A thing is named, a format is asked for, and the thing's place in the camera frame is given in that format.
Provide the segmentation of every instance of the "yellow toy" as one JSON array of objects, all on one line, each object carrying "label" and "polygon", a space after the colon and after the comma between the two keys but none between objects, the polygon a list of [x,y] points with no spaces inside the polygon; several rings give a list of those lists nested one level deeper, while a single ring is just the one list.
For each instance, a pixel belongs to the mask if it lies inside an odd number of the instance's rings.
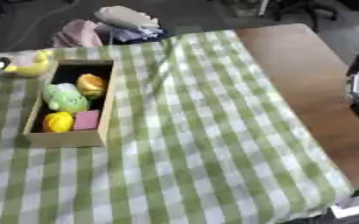
[{"label": "yellow toy", "polygon": [[44,132],[67,132],[74,126],[74,118],[67,112],[51,113],[43,121]]},{"label": "yellow toy", "polygon": [[17,76],[33,78],[46,73],[50,68],[52,51],[26,53],[11,59],[11,63],[3,70],[4,73],[13,73]]}]

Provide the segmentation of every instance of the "white cloth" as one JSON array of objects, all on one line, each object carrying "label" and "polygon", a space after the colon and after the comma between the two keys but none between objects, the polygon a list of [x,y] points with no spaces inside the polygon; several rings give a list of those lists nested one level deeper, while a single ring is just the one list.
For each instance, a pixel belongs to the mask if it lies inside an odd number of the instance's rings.
[{"label": "white cloth", "polygon": [[158,19],[151,18],[145,13],[123,6],[102,7],[95,13],[103,23],[115,25],[134,31],[145,28],[159,28]]}]

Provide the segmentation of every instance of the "table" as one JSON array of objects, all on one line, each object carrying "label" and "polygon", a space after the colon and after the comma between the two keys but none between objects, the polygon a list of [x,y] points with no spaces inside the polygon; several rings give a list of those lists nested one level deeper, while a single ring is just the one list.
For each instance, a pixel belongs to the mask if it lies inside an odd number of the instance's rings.
[{"label": "table", "polygon": [[303,24],[238,30],[237,34],[300,120],[359,189],[359,118],[344,98],[347,66]]}]

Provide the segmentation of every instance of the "yellow ball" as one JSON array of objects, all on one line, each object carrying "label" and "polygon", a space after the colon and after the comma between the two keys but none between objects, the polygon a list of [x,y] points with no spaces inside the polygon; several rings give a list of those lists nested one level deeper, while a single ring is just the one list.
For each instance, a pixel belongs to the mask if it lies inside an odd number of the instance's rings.
[{"label": "yellow ball", "polygon": [[44,132],[67,132],[74,126],[74,119],[68,112],[48,114],[43,121]]}]

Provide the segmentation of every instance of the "cable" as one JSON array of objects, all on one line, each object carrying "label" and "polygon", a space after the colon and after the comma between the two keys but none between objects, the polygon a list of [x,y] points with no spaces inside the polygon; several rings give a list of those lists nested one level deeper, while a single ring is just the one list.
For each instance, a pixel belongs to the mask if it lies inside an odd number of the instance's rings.
[{"label": "cable", "polygon": [[47,14],[45,14],[43,17],[40,17],[38,20],[35,20],[34,23],[32,23],[28,28],[27,31],[25,32],[25,34],[22,36],[22,38],[20,38],[18,41],[16,41],[15,43],[13,43],[12,45],[6,47],[4,49],[4,52],[10,52],[15,46],[18,46],[19,44],[21,44],[23,41],[25,41],[25,39],[27,38],[28,34],[30,34],[30,32],[32,32],[39,24],[40,22],[42,22],[44,19],[49,18],[50,16],[60,13],[62,11],[68,11],[71,8],[73,8],[74,6],[76,6],[76,4],[78,4],[80,2],[80,0],[73,0],[73,2],[67,6],[61,7],[57,10],[52,10],[49,11]]}]

